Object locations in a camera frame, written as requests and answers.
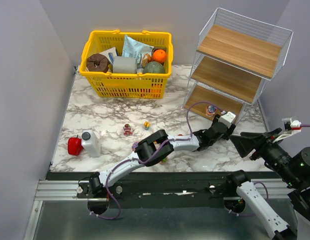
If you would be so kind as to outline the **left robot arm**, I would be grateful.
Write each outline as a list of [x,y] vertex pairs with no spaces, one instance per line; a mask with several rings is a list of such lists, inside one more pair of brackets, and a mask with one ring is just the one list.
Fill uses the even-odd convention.
[[92,174],[89,177],[90,193],[102,194],[119,179],[142,167],[151,167],[172,152],[200,152],[206,150],[221,138],[228,139],[235,129],[236,115],[227,112],[216,115],[208,129],[191,132],[186,136],[171,136],[165,130],[158,130],[141,140],[135,150],[114,167]]

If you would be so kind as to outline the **purple bunny cupcake figure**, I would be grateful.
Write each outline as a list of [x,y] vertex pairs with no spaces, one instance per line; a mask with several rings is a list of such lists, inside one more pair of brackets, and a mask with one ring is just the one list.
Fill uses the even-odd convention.
[[216,114],[217,107],[214,105],[208,105],[205,110],[205,114],[208,117],[214,117]]

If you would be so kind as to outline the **green melon toy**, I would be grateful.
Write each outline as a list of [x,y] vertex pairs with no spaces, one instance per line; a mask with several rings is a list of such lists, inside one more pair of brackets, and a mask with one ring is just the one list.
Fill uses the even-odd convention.
[[152,61],[144,67],[143,74],[165,74],[165,68],[161,63]]

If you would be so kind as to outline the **white blue carton box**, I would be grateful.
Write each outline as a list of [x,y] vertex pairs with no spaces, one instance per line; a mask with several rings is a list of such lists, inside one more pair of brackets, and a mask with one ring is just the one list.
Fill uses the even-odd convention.
[[112,47],[108,50],[100,52],[100,54],[106,56],[107,59],[109,60],[109,62],[111,64],[113,64],[114,57],[118,56],[118,51],[117,51],[116,47]]

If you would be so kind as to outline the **light blue snack bag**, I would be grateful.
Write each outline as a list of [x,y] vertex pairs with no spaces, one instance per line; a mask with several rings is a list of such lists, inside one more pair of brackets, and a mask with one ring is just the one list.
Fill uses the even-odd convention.
[[144,54],[150,54],[152,56],[154,47],[145,43],[132,39],[128,35],[125,35],[122,56],[132,57],[137,59],[137,68],[141,69],[141,61]]

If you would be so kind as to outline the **yellow blue small figure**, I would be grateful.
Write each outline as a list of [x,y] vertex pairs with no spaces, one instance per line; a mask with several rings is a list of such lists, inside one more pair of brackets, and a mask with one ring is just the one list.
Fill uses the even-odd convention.
[[150,123],[148,121],[144,122],[144,128],[145,130],[148,130],[150,128]]

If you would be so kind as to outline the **brown chocolate donut toy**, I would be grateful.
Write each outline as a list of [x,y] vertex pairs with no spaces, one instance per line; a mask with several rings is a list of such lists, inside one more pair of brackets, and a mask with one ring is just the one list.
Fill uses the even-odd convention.
[[109,70],[110,61],[105,55],[95,53],[87,58],[86,67],[90,72],[103,72]]

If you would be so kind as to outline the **orange fruit toy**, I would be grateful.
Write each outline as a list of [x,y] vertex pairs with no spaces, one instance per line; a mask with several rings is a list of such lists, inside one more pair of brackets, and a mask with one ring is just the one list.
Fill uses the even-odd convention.
[[153,52],[152,54],[152,59],[155,62],[158,62],[160,64],[165,63],[166,59],[167,59],[167,53],[165,50],[163,49],[157,49]]

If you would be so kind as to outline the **purple bunny pink cake figure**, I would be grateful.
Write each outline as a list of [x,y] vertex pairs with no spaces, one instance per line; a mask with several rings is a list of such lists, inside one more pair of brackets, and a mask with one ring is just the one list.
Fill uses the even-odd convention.
[[136,147],[138,146],[138,141],[137,142],[134,142],[133,144],[132,144],[132,151],[134,151],[135,149],[136,149]]

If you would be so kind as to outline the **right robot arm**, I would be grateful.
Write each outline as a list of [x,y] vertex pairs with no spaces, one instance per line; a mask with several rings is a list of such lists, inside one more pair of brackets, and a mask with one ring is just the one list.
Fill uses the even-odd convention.
[[310,147],[290,156],[279,145],[282,140],[301,132],[303,127],[291,126],[285,132],[277,128],[271,132],[242,132],[230,136],[241,157],[261,158],[265,166],[279,176],[279,179],[270,180],[270,194],[273,198],[287,196],[293,207],[297,229],[290,227],[261,196],[256,181],[245,171],[238,170],[227,176],[228,194],[239,196],[250,207],[272,240],[310,240]]

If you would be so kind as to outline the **bread in netted pack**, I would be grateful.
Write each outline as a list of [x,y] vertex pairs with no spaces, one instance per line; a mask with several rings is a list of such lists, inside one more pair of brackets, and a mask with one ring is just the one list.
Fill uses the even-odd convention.
[[143,55],[142,61],[141,61],[141,66],[142,68],[145,68],[147,66],[148,63],[152,62],[152,56],[148,53]]

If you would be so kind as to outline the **pink bear donut figure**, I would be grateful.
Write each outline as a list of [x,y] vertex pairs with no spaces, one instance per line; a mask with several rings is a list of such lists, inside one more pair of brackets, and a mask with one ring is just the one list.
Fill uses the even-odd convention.
[[165,164],[167,162],[167,158],[164,158],[163,160],[160,161],[160,164]]

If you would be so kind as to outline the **yellow plastic shopping basket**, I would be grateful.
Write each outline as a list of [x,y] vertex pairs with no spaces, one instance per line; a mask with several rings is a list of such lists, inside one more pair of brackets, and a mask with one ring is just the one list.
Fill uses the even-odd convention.
[[[165,73],[104,73],[86,68],[88,57],[115,47],[122,54],[125,35],[141,43],[166,49]],[[172,73],[174,57],[172,35],[169,32],[147,31],[122,32],[120,30],[94,30],[82,52],[79,73],[84,76],[98,96],[102,98],[161,99]]]

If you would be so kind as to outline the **red bell pepper toy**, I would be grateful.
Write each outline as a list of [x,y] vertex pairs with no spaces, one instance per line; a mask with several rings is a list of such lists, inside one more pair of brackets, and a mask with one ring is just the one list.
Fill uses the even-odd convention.
[[79,138],[78,136],[74,136],[68,139],[68,154],[72,156],[78,156],[82,150],[82,139]]

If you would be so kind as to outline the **white bottle grey cap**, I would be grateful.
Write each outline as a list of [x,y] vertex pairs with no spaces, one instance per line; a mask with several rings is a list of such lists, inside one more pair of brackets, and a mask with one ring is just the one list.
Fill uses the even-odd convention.
[[81,145],[87,151],[89,156],[98,158],[101,155],[101,145],[94,131],[84,130],[82,132],[81,138]]

